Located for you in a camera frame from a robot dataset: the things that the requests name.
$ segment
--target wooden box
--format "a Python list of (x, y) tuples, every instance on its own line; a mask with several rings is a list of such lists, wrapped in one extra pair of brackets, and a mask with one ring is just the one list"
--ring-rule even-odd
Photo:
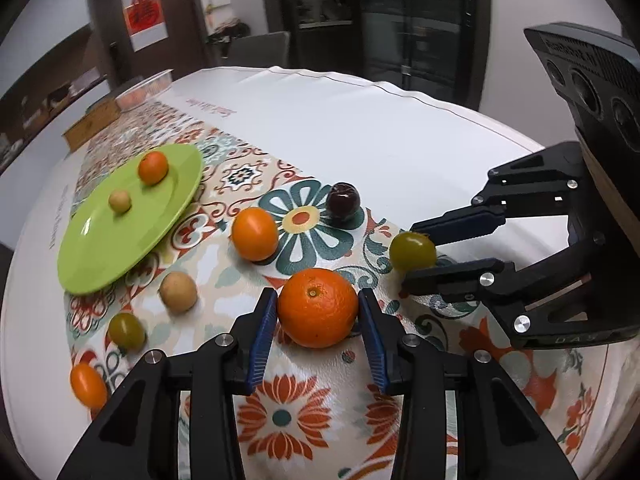
[(120, 116), (120, 108), (114, 99), (101, 102), (93, 110), (89, 111), (76, 124), (65, 133), (66, 143), (73, 153), (96, 133), (109, 126)]

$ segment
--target silver screw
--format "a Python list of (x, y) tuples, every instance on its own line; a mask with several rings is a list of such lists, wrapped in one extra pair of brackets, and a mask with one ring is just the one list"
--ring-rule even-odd
[(524, 315), (518, 316), (516, 318), (516, 321), (513, 322), (513, 328), (519, 334), (524, 334), (527, 330), (529, 330), (530, 326), (531, 320), (528, 316)]
[(490, 272), (485, 272), (484, 274), (482, 274), (480, 276), (480, 285), (482, 286), (489, 286), (489, 285), (493, 285), (494, 281), (495, 281), (495, 276), (492, 275), (492, 273)]
[(234, 341), (234, 337), (231, 334), (218, 334), (216, 336), (216, 345), (229, 346)]
[(474, 352), (474, 357), (479, 363), (488, 363), (491, 360), (491, 354), (486, 350), (476, 350)]
[(605, 242), (604, 234), (602, 234), (599, 231), (594, 232), (593, 241), (596, 243), (596, 245), (604, 245), (604, 242)]
[(162, 352), (159, 350), (149, 350), (149, 352), (145, 354), (145, 361), (150, 365), (159, 363), (161, 360), (162, 360)]
[(415, 347), (420, 344), (420, 336), (415, 334), (405, 334), (402, 336), (402, 342), (407, 346)]

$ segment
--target green plate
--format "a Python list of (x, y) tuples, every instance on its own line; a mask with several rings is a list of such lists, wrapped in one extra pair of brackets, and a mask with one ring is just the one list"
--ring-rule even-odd
[[(155, 186), (138, 177), (132, 158), (101, 182), (70, 220), (58, 254), (58, 278), (72, 294), (100, 290), (135, 266), (169, 231), (191, 202), (202, 177), (202, 156), (190, 144), (158, 148), (169, 160), (169, 172)], [(109, 195), (125, 189), (131, 209), (117, 215)]]

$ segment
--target green cherry tomato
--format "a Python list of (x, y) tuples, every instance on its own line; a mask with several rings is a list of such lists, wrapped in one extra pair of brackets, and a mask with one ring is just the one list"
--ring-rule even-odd
[(436, 246), (425, 235), (405, 231), (391, 241), (389, 257), (399, 272), (433, 267), (436, 264)]
[(130, 312), (113, 316), (107, 334), (116, 345), (127, 351), (137, 352), (145, 344), (145, 329), (140, 320)]

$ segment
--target poster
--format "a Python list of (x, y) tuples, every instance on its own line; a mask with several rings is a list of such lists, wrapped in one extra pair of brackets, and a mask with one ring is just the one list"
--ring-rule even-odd
[(122, 0), (133, 51), (168, 38), (160, 0)]

